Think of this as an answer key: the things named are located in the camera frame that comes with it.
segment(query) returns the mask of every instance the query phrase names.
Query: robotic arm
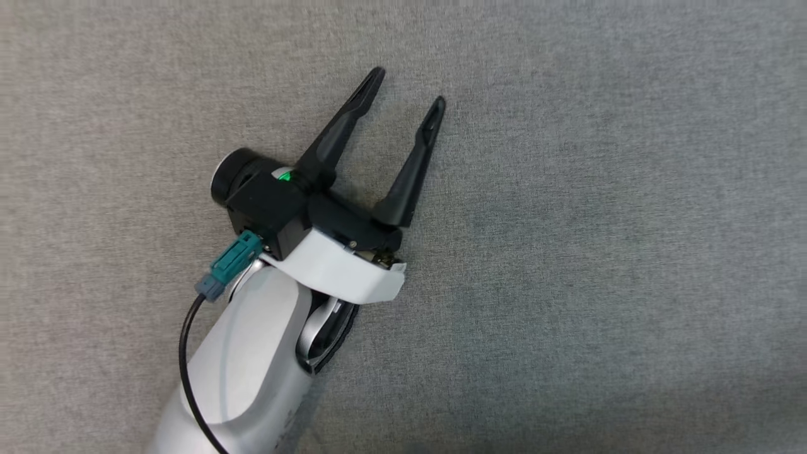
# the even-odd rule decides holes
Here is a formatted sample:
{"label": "robotic arm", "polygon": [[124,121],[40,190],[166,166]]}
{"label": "robotic arm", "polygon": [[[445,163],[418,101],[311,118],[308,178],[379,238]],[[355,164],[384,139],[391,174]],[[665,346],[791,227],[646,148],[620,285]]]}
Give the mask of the robotic arm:
{"label": "robotic arm", "polygon": [[[389,193],[366,212],[330,187],[383,78],[384,69],[370,71],[294,166],[246,148],[219,164],[211,194],[240,236],[196,286],[200,296],[180,341],[182,384],[148,452],[273,451],[359,305],[397,296],[406,269],[395,257],[400,228],[412,222],[445,100],[429,108]],[[185,369],[183,341],[195,311],[244,267]]]}

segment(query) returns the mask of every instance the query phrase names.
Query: cable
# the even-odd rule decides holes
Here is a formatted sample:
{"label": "cable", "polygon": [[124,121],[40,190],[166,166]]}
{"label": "cable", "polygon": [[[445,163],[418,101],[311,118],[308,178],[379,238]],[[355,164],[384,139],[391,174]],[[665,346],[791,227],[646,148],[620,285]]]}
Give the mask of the cable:
{"label": "cable", "polygon": [[190,412],[194,414],[199,428],[202,429],[204,435],[210,440],[213,448],[215,448],[219,454],[228,454],[227,450],[219,443],[219,440],[213,435],[213,431],[210,430],[210,427],[207,426],[207,423],[202,417],[202,412],[199,411],[199,406],[196,405],[194,392],[190,389],[190,378],[188,377],[188,333],[190,333],[190,324],[193,322],[194,316],[199,311],[199,307],[202,306],[204,301],[204,295],[197,296],[194,300],[194,304],[190,307],[188,314],[185,316],[185,322],[182,323],[182,332],[179,335],[179,378],[182,380],[182,389],[185,390],[185,397],[188,399]]}

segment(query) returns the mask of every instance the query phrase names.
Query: gray fabric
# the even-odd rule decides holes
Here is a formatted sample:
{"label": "gray fabric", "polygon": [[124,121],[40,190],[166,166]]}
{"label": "gray fabric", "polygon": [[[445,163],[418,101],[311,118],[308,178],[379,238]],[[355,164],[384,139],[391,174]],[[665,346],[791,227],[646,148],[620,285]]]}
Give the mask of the gray fabric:
{"label": "gray fabric", "polygon": [[375,65],[362,204],[448,102],[408,283],[284,449],[807,450],[795,2],[3,10],[3,451],[148,442],[232,239],[211,172],[293,162]]}

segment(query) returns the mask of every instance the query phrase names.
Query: gray fabric surface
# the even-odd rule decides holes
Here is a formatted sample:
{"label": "gray fabric surface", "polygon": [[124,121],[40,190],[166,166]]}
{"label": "gray fabric surface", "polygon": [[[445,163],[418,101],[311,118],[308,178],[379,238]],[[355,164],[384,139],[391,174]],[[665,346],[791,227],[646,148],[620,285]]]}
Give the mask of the gray fabric surface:
{"label": "gray fabric surface", "polygon": [[448,110],[408,283],[287,451],[807,450],[795,2],[3,10],[0,450],[150,440],[232,239],[211,172],[244,145],[293,162],[375,65],[354,200]]}

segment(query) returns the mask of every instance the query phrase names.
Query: teal connector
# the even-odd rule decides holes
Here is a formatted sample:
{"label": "teal connector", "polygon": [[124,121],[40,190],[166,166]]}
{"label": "teal connector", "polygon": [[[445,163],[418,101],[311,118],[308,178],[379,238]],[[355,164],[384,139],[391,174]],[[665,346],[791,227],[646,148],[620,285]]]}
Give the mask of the teal connector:
{"label": "teal connector", "polygon": [[224,288],[235,277],[245,270],[261,253],[261,239],[249,230],[239,237],[210,265],[207,274],[195,286],[200,295],[208,301],[215,301],[224,292]]}

